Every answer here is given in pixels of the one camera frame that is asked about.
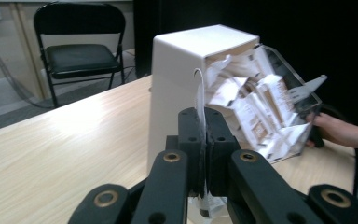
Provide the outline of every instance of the wooden table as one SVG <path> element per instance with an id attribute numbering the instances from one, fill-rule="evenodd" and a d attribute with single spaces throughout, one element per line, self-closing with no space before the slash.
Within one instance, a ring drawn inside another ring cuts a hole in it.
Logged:
<path id="1" fill-rule="evenodd" d="M 146 176 L 151 76 L 0 129 L 0 223 L 67 223 L 94 188 Z M 273 165 L 295 189 L 352 190 L 352 149 L 306 148 Z"/>

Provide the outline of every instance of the chair backrest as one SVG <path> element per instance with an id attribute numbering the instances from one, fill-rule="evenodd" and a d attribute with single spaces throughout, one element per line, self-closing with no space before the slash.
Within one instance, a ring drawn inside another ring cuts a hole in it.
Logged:
<path id="1" fill-rule="evenodd" d="M 52 2 L 34 14 L 39 42 L 41 35 L 120 34 L 118 43 L 121 43 L 125 26 L 123 13 L 102 3 Z"/>

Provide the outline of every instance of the beige wall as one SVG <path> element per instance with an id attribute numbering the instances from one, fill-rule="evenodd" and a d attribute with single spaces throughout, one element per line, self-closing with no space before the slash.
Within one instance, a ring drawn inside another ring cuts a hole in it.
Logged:
<path id="1" fill-rule="evenodd" d="M 123 49 L 134 48 L 132 1 L 109 2 L 124 12 L 126 17 L 126 32 L 123 40 Z M 42 63 L 39 59 L 39 50 L 36 43 L 33 16 L 37 9 L 46 2 L 0 2 L 0 57 L 3 59 L 10 74 L 16 78 L 29 92 L 39 98 L 49 96 L 46 90 L 45 79 L 42 78 Z M 95 36 L 89 39 L 99 39 L 114 49 L 106 36 Z M 0 69 L 0 78 L 4 75 Z"/>

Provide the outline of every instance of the white box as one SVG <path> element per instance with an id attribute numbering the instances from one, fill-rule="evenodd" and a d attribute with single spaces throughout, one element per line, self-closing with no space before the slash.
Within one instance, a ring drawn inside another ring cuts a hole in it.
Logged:
<path id="1" fill-rule="evenodd" d="M 253 48 L 257 35 L 214 25 L 185 30 L 154 38 L 148 172 L 154 159 L 165 149 L 167 135 L 178 134 L 178 114 L 195 107 L 199 80 L 193 76 L 199 68 L 221 60 L 227 53 L 237 55 Z"/>

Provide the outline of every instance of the cable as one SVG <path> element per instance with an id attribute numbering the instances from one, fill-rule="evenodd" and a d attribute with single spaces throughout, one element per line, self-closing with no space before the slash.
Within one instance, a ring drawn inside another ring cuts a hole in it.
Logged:
<path id="1" fill-rule="evenodd" d="M 24 92 L 22 92 L 21 88 L 19 88 L 21 86 L 21 84 L 10 74 L 10 71 L 7 69 L 5 63 L 3 62 L 3 60 L 0 57 L 0 69 L 2 71 L 2 73 L 4 74 L 5 78 L 7 79 L 8 83 L 10 84 L 10 86 L 13 88 L 13 90 L 20 96 L 20 98 L 27 102 L 30 105 L 34 105 L 36 107 L 40 107 L 40 108 L 45 108 L 45 109 L 51 109 L 54 108 L 53 106 L 44 106 L 44 105 L 39 105 L 37 103 L 32 102 L 26 95 Z"/>

